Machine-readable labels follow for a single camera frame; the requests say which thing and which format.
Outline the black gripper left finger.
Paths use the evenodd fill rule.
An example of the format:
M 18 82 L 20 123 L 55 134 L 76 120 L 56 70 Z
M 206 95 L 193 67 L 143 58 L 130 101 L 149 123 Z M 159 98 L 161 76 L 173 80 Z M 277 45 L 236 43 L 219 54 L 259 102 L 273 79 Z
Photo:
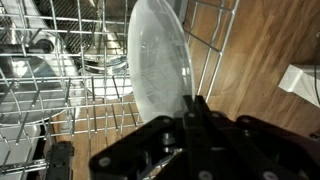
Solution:
M 188 117 L 193 117 L 194 116 L 194 113 L 193 113 L 193 99 L 192 99 L 192 96 L 191 95 L 184 95 L 183 96 L 183 100 L 184 100 L 184 103 L 185 103 L 185 106 L 186 106 L 186 110 L 185 110 L 185 114 L 188 116 Z

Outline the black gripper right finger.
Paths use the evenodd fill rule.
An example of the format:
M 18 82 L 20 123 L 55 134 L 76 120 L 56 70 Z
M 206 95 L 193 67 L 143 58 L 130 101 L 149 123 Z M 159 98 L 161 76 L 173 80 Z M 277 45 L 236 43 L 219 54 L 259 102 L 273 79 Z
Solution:
M 201 95 L 197 95 L 195 98 L 196 109 L 202 114 L 209 114 L 211 112 L 209 106 L 207 105 L 205 99 Z

